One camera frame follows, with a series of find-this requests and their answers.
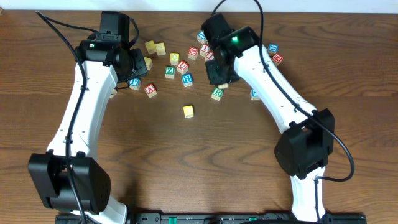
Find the green R block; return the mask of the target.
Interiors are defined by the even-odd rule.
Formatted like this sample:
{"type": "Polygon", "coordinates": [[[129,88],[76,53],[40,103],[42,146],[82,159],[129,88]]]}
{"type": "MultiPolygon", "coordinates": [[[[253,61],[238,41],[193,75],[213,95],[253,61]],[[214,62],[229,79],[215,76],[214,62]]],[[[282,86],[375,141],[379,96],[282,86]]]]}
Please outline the green R block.
{"type": "Polygon", "coordinates": [[[211,98],[214,99],[214,100],[220,101],[220,99],[223,97],[223,94],[224,94],[224,90],[219,89],[219,88],[216,87],[212,91],[211,98]]]}

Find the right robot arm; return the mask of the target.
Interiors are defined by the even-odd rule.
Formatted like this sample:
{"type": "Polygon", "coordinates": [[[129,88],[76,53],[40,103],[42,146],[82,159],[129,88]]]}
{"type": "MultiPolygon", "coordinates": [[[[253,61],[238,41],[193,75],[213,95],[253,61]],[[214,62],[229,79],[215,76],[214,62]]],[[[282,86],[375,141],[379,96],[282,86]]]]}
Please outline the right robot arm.
{"type": "Polygon", "coordinates": [[[333,151],[335,119],[328,109],[318,111],[303,99],[279,72],[258,35],[248,26],[230,28],[220,13],[208,18],[201,30],[214,53],[207,61],[209,82],[218,86],[242,78],[256,92],[281,133],[274,154],[291,179],[293,216],[316,222],[325,215],[322,183],[333,151]]]}

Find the yellow C block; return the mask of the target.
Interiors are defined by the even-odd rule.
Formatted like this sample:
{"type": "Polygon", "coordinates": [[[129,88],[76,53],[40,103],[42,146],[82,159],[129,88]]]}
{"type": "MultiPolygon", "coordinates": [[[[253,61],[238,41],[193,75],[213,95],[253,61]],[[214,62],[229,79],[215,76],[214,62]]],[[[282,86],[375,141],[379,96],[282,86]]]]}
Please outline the yellow C block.
{"type": "Polygon", "coordinates": [[[185,118],[192,118],[194,117],[194,109],[192,105],[184,106],[183,113],[185,118]]]}

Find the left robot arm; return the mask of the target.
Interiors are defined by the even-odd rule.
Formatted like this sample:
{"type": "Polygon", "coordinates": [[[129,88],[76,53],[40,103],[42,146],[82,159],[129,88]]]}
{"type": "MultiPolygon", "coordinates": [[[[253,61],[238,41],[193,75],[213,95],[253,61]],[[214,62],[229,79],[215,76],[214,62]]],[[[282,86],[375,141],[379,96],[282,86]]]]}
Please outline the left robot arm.
{"type": "Polygon", "coordinates": [[[139,89],[147,75],[129,31],[129,16],[101,14],[100,28],[71,49],[76,61],[72,93],[60,127],[28,171],[44,205],[61,223],[129,223],[128,207],[111,196],[111,179],[98,164],[98,137],[108,101],[118,90],[139,89]]]}

